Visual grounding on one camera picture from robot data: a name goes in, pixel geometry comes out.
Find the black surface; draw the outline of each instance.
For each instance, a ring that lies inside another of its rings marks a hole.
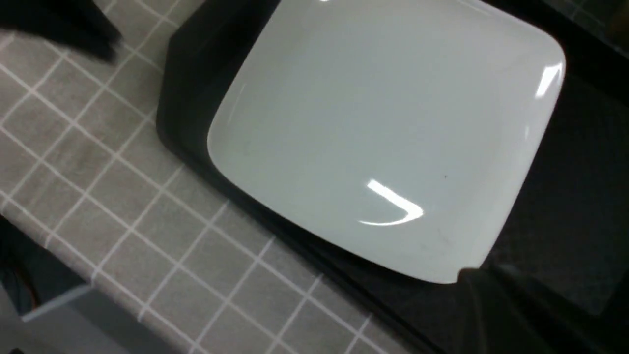
[[[46,302],[85,284],[53,254],[36,244],[0,215],[0,283],[19,315],[33,310],[31,287],[38,302]]]
[[[453,285],[402,276],[323,241],[242,193],[209,159],[211,117],[278,2],[208,1],[177,31],[160,97],[159,136],[419,349],[452,353],[461,320]],[[487,262],[515,265],[598,314],[629,268],[628,63],[540,1],[488,2],[553,35],[568,69],[533,166]]]

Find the plate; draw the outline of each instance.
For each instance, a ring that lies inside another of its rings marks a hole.
[[[303,229],[452,283],[494,244],[564,73],[552,37],[479,1],[283,1],[208,152]]]

